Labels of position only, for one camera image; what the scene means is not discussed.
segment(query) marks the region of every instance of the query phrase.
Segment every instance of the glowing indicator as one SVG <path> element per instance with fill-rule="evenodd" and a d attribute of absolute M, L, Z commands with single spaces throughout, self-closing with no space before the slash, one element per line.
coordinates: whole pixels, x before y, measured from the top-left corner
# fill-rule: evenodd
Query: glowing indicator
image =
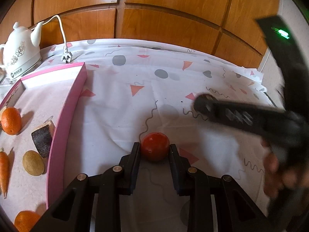
<path fill-rule="evenodd" d="M 289 36 L 288 36 L 289 34 L 285 32 L 284 30 L 278 30 L 274 27 L 271 27 L 271 29 L 277 32 L 278 34 L 280 34 L 281 36 L 285 37 L 286 39 L 289 39 Z"/>

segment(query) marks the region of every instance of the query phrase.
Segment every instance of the orange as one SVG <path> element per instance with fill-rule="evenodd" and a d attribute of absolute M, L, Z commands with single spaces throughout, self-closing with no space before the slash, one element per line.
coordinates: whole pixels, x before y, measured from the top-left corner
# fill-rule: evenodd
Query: orange
<path fill-rule="evenodd" d="M 21 130 L 21 116 L 14 107 L 8 107 L 4 110 L 1 117 L 3 131 L 9 135 L 15 135 Z"/>
<path fill-rule="evenodd" d="M 29 232 L 40 219 L 40 215 L 33 211 L 25 210 L 18 213 L 14 225 L 19 232 Z"/>

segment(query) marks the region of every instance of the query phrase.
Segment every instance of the red tomato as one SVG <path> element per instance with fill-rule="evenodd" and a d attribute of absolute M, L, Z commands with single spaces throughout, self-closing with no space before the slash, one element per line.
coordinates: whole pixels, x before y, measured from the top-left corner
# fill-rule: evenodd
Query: red tomato
<path fill-rule="evenodd" d="M 141 153 L 150 161 L 160 161 L 167 156 L 169 146 L 170 141 L 163 133 L 149 133 L 142 140 Z"/>

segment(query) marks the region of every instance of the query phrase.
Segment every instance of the kiwi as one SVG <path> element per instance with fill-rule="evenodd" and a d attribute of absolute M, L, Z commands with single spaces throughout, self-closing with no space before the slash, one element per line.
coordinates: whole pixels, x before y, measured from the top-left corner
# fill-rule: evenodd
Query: kiwi
<path fill-rule="evenodd" d="M 24 154 L 23 166 L 30 175 L 40 176 L 44 173 L 44 162 L 36 151 L 30 150 Z"/>

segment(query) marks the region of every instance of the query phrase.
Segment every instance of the patterned tablecloth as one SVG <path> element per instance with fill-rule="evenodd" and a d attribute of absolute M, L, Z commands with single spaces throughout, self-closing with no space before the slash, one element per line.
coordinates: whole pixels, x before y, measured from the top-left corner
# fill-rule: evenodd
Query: patterned tablecloth
<path fill-rule="evenodd" d="M 87 64 L 88 78 L 70 129 L 65 186 L 79 173 L 103 173 L 130 153 L 135 141 L 159 131 L 191 165 L 216 177 L 230 174 L 266 212 L 266 151 L 260 137 L 210 123 L 192 110 L 195 96 L 202 92 L 272 105 L 261 85 L 263 74 L 157 42 L 97 39 L 68 47 L 73 62 Z M 63 45 L 41 50 L 44 61 L 39 69 L 61 65 L 62 51 Z M 122 231 L 187 230 L 188 197 L 176 194 L 167 159 L 156 164 L 142 160 L 133 195 L 121 196 L 120 201 Z"/>

